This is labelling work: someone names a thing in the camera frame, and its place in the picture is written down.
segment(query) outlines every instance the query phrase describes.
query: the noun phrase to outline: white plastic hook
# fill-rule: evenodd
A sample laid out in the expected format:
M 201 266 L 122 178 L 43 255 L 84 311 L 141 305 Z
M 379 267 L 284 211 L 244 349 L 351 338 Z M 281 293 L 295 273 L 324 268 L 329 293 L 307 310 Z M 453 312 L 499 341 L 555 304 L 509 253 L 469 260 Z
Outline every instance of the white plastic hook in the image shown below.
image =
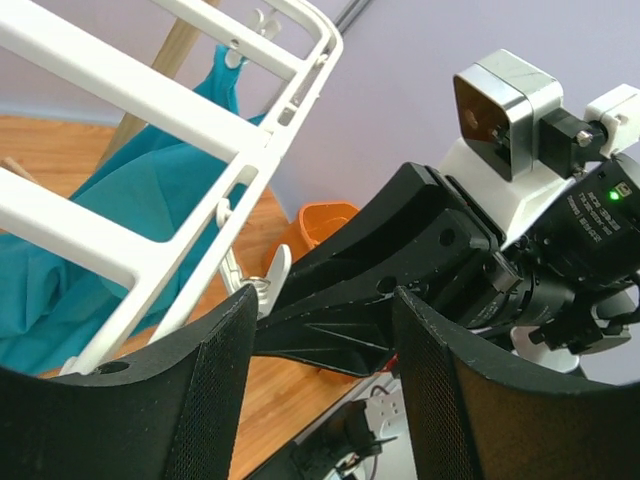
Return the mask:
M 262 10 L 259 8 L 254 9 L 249 21 L 246 23 L 247 28 L 258 33 L 267 40 L 273 40 L 282 30 L 280 22 L 273 18 L 276 12 L 276 9 L 272 9 L 271 12 L 269 12 L 269 15 L 265 17 Z M 231 40 L 229 51 L 224 59 L 227 67 L 229 68 L 238 68 L 243 61 L 244 57 L 236 50 L 238 46 L 238 40 Z
M 226 198 L 220 200 L 216 208 L 216 223 L 219 228 L 222 228 L 231 213 L 229 200 Z M 238 265 L 233 253 L 233 247 L 231 247 L 220 264 L 220 275 L 229 295 L 247 283 L 253 284 L 258 292 L 258 318 L 262 318 L 271 313 L 287 275 L 289 275 L 292 263 L 291 249 L 288 245 L 280 245 L 273 257 L 266 278 L 244 277 L 242 268 Z

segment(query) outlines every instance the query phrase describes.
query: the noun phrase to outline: white plastic clip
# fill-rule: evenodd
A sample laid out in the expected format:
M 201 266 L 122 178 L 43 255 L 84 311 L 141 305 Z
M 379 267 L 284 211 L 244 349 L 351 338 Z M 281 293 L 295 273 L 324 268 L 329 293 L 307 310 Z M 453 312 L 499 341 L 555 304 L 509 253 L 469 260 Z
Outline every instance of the white plastic clip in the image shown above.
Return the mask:
M 222 228 L 231 216 L 231 212 L 229 200 L 226 198 L 220 200 L 216 208 L 216 223 L 218 227 Z M 253 284 L 258 292 L 258 318 L 262 318 L 271 313 L 287 275 L 289 275 L 291 264 L 291 249 L 288 245 L 280 245 L 273 257 L 266 278 L 244 277 L 232 247 L 220 264 L 220 275 L 229 295 L 232 295 L 248 283 Z
M 620 85 L 595 99 L 584 114 L 586 122 L 599 121 L 607 129 L 607 143 L 600 153 L 607 158 L 640 139 L 640 90 Z
M 249 21 L 247 22 L 247 28 L 253 30 L 258 33 L 260 36 L 266 38 L 267 40 L 273 40 L 282 30 L 282 25 L 278 20 L 273 18 L 274 14 L 277 10 L 273 9 L 269 12 L 269 15 L 265 17 L 262 10 L 256 8 L 253 10 Z M 229 51 L 225 56 L 225 63 L 229 68 L 238 68 L 242 63 L 244 57 L 240 54 L 240 52 L 236 51 L 236 49 L 240 45 L 238 44 L 238 40 L 231 40 L 231 44 L 229 45 Z

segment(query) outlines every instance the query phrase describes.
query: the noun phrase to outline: screw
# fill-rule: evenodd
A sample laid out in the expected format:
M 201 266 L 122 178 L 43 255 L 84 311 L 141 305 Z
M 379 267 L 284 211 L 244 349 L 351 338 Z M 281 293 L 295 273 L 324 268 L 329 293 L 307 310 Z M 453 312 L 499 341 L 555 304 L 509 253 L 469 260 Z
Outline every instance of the screw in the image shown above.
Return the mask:
M 575 137 L 576 142 L 582 148 L 588 147 L 591 145 L 591 141 L 593 140 L 593 134 L 587 132 L 586 130 L 580 130 Z

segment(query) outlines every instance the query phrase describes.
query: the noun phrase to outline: black plastic bracket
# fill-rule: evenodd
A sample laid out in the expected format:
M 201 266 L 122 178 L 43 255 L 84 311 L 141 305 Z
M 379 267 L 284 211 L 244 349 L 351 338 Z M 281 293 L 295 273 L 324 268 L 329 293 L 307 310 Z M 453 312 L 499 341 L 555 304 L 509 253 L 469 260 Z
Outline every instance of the black plastic bracket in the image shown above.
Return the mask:
M 404 164 L 355 218 L 292 267 L 255 355 L 369 376 L 394 355 L 397 286 L 436 295 L 499 246 L 469 199 L 437 171 Z

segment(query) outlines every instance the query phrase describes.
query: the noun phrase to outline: black screw hole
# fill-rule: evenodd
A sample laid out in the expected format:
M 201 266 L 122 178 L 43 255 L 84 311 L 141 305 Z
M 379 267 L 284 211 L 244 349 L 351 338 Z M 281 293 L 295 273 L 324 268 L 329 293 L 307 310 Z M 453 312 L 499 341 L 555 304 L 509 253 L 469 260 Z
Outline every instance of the black screw hole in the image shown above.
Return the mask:
M 129 368 L 127 362 L 109 362 L 104 365 L 100 365 L 96 370 L 100 375 L 109 375 L 110 373 L 122 372 Z
M 456 232 L 452 228 L 447 228 L 440 234 L 440 245 L 443 247 L 450 247 L 456 240 Z
M 395 277 L 384 277 L 378 282 L 378 286 L 376 288 L 378 289 L 378 292 L 387 294 L 393 292 L 393 289 L 397 286 L 398 281 Z

